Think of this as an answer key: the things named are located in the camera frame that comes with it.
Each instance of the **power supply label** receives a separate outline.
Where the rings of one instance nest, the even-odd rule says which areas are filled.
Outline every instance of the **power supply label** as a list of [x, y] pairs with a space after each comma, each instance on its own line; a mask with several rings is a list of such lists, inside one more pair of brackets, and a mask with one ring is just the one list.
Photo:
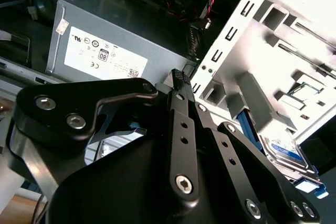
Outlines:
[[101, 80], [141, 77], [147, 59], [71, 27], [64, 64]]

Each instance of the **blue drive label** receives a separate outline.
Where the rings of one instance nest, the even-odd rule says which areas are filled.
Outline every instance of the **blue drive label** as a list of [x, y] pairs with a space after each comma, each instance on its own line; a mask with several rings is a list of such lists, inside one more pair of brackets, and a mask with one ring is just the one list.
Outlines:
[[298, 155], [297, 153], [291, 152], [291, 151], [289, 151], [289, 150], [287, 150], [287, 149], [285, 149], [285, 148], [282, 148], [282, 147], [279, 146], [279, 145], [272, 144], [272, 147], [273, 147], [276, 151], [282, 152], [282, 153], [286, 154], [287, 156], [293, 157], [293, 158], [295, 158], [295, 159], [297, 159], [297, 160], [301, 160], [301, 161], [303, 160], [303, 158], [302, 158], [300, 155]]

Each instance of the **hard drive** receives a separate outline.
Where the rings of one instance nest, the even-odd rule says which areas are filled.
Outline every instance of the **hard drive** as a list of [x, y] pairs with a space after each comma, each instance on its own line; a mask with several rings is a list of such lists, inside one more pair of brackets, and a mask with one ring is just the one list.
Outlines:
[[294, 143], [289, 132], [285, 132], [277, 139], [263, 136], [259, 136], [259, 139], [268, 160], [295, 186], [304, 182], [303, 190], [309, 193], [323, 185], [318, 171], [309, 163], [301, 147]]

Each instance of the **sticker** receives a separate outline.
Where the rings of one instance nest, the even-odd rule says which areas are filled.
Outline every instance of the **sticker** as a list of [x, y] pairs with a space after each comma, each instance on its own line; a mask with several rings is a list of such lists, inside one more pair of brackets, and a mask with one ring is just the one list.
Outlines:
[[67, 22], [65, 19], [62, 18], [56, 28], [56, 32], [63, 35], [68, 25], [69, 25], [69, 22]]
[[290, 157], [296, 158], [298, 160], [303, 160], [303, 158], [299, 155], [298, 151], [296, 150], [295, 144], [290, 140], [283, 137], [281, 140], [271, 140], [271, 146], [276, 151], [282, 152]]
[[147, 59], [71, 27], [64, 64], [101, 80], [141, 77]]

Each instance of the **wooden surface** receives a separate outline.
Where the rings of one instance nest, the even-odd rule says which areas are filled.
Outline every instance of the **wooden surface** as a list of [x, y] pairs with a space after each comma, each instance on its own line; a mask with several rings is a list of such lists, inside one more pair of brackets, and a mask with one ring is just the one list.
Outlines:
[[14, 196], [0, 215], [1, 224], [30, 224], [36, 201]]

